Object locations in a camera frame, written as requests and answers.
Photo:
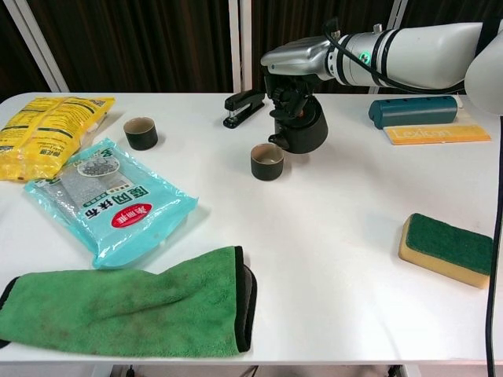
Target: green towel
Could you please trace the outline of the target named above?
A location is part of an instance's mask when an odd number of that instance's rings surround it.
[[[109,356],[228,357],[250,349],[255,298],[241,247],[159,275],[29,273],[0,298],[0,342]]]

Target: yellow package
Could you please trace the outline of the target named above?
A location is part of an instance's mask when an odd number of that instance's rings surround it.
[[[0,179],[53,178],[114,98],[39,97],[0,130]]]

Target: blue plastic package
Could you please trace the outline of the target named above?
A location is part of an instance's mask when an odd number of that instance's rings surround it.
[[[197,205],[109,139],[75,154],[54,179],[24,189],[93,252],[96,269],[152,250]]]

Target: black mount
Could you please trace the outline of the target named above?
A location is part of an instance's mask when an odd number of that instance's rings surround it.
[[[318,148],[329,133],[327,122],[314,87],[321,80],[316,75],[271,75],[264,70],[267,96],[273,100],[275,134],[269,142],[287,152],[308,153]]]

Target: plastic bag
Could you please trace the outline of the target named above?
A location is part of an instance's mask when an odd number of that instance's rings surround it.
[[[113,98],[39,97],[0,130],[0,179],[52,178]]]
[[[109,139],[74,155],[54,179],[25,189],[94,253],[97,269],[152,250],[197,205]]]

